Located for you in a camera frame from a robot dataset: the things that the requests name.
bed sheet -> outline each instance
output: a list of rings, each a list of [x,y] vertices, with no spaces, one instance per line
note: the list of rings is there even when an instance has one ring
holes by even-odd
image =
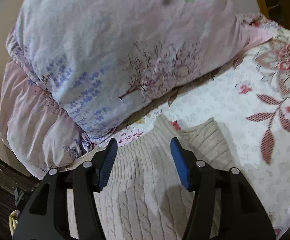
[[[149,132],[161,113],[180,129],[214,117],[279,238],[290,226],[290,31],[264,17],[253,25],[274,38],[155,100],[114,137],[119,146],[128,144]]]

blue gripper pad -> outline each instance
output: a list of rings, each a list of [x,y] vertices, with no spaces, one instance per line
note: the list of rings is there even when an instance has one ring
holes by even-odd
[[[189,167],[186,164],[186,161],[183,157],[183,148],[181,147],[180,142],[176,137],[171,139],[171,153],[172,157],[180,177],[182,185],[189,190],[190,189],[190,174]]]
[[[114,138],[110,139],[109,144],[106,147],[105,154],[105,160],[99,171],[98,187],[101,191],[107,186],[107,182],[112,171],[112,166],[114,165],[117,155],[117,141]]]

tree print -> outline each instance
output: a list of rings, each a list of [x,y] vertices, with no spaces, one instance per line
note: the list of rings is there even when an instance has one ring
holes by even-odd
[[[133,55],[128,54],[125,60],[119,60],[119,65],[132,73],[130,88],[119,96],[121,100],[140,90],[145,100],[151,101],[201,76],[199,67],[203,58],[200,41],[184,41],[180,48],[165,41],[159,41],[152,47],[146,41],[137,41],[133,47]]]

cable knit sweater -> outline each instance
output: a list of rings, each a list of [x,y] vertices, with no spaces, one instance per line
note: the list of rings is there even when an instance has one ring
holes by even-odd
[[[181,239],[189,218],[194,192],[181,185],[170,152],[177,137],[184,149],[192,150],[214,168],[228,170],[232,156],[213,118],[177,132],[163,115],[154,129],[124,147],[119,147],[107,187],[94,193],[99,218],[107,240]],[[68,169],[91,160],[100,148],[77,159]],[[216,200],[215,216],[220,206]],[[68,192],[71,235],[78,238],[72,191]],[[211,235],[217,230],[214,219]]]

white fabric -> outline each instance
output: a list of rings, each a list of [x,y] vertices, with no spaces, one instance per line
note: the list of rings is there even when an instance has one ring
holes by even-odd
[[[6,65],[0,98],[0,137],[27,170],[43,179],[82,155],[82,131],[50,93],[32,82],[13,60]]]
[[[231,0],[25,0],[7,49],[99,143],[248,42]]]

